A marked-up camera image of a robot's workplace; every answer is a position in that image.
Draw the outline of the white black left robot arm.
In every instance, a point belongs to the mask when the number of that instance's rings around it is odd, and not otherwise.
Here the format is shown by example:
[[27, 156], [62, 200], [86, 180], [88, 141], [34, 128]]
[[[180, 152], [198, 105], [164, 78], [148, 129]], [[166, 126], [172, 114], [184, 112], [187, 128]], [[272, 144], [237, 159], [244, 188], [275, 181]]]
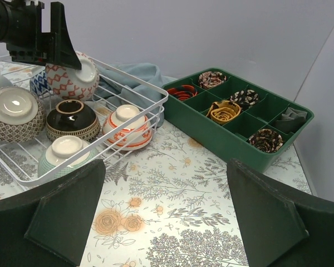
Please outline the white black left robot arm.
[[42, 31], [41, 1], [0, 1], [0, 43], [13, 62], [46, 64], [81, 70], [67, 29], [65, 6], [51, 2], [51, 26]]

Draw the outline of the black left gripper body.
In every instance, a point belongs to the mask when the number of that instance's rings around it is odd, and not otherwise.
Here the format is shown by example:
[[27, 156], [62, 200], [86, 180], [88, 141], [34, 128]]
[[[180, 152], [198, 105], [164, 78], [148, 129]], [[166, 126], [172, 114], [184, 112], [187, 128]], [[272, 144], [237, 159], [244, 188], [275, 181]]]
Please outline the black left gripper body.
[[42, 30], [41, 1], [10, 1], [6, 48], [12, 61], [44, 65], [55, 59], [53, 34]]

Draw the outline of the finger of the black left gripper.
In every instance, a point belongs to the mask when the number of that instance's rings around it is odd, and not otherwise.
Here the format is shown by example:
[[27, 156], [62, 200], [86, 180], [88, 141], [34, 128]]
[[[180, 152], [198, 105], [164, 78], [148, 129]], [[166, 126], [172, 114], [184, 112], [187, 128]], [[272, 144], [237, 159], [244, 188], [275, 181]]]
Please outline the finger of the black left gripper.
[[82, 68], [73, 48], [67, 29], [65, 7], [61, 2], [51, 2], [51, 63], [74, 70]]

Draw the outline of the red diamond pattern bowl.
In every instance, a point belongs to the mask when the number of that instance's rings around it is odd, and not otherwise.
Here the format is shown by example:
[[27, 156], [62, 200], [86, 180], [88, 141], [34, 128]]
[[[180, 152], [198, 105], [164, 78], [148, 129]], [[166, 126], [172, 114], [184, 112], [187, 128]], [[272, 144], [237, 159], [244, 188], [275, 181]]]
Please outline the red diamond pattern bowl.
[[47, 82], [54, 94], [64, 100], [89, 100], [99, 85], [99, 71], [93, 60], [86, 54], [75, 51], [82, 69], [74, 70], [58, 65], [46, 64]]

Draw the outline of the brown floral pattern bowl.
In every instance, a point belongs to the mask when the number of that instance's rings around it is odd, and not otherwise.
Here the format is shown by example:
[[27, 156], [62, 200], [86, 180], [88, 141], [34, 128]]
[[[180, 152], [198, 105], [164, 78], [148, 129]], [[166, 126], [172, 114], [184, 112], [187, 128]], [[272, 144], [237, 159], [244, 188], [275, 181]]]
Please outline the brown floral pattern bowl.
[[36, 95], [22, 87], [0, 88], [0, 141], [29, 141], [45, 124], [46, 110]]

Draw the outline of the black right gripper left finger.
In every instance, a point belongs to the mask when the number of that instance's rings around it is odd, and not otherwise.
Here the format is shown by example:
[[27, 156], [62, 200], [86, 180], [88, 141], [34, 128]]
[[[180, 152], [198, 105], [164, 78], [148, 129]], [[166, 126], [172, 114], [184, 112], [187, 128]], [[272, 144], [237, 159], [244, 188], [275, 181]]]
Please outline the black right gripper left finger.
[[80, 266], [105, 172], [93, 160], [0, 200], [0, 266]]

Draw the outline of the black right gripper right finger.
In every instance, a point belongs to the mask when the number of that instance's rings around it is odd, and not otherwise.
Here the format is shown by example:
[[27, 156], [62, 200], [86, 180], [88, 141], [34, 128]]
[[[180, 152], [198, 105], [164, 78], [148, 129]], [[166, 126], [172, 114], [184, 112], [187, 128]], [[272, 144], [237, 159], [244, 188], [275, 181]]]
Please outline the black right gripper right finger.
[[227, 178], [249, 266], [334, 266], [334, 202], [236, 159]]

